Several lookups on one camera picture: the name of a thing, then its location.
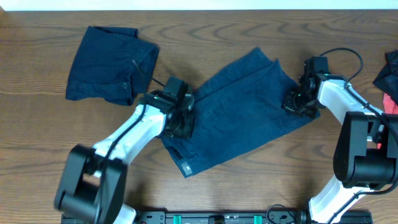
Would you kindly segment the blue denim shorts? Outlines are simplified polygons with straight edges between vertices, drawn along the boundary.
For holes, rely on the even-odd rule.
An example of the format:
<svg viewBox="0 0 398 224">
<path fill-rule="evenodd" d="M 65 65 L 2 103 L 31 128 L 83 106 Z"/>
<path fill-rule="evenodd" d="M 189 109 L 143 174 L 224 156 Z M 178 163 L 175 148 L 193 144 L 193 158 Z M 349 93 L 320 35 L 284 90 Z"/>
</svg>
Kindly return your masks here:
<svg viewBox="0 0 398 224">
<path fill-rule="evenodd" d="M 162 137 L 185 178 L 257 149 L 312 122 L 282 108 L 297 83 L 259 47 L 194 91 L 191 138 Z"/>
</svg>

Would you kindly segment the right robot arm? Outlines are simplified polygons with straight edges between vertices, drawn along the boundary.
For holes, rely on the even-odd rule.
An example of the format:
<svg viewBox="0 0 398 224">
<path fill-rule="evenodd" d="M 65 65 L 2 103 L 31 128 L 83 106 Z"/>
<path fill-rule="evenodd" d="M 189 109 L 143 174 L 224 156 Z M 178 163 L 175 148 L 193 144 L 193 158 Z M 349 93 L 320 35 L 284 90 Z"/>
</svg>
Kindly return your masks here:
<svg viewBox="0 0 398 224">
<path fill-rule="evenodd" d="M 282 108 L 309 118 L 327 108 L 341 131 L 333 156 L 334 175 L 296 214 L 296 222 L 338 223 L 362 197 L 397 188 L 397 116 L 374 107 L 348 79 L 330 73 L 324 56 L 304 62 L 299 83 L 287 92 Z"/>
</svg>

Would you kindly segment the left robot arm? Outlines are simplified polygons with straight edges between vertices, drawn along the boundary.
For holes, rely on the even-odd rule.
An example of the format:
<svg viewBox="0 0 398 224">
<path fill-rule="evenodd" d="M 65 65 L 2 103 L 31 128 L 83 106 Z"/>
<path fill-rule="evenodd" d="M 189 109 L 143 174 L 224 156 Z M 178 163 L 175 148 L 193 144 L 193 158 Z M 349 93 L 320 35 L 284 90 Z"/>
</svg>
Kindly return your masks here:
<svg viewBox="0 0 398 224">
<path fill-rule="evenodd" d="M 192 136 L 191 86 L 171 77 L 163 89 L 144 94 L 132 116 L 91 147 L 69 153 L 54 207 L 83 223 L 133 223 L 137 212 L 124 204 L 128 167 L 155 137 Z"/>
</svg>

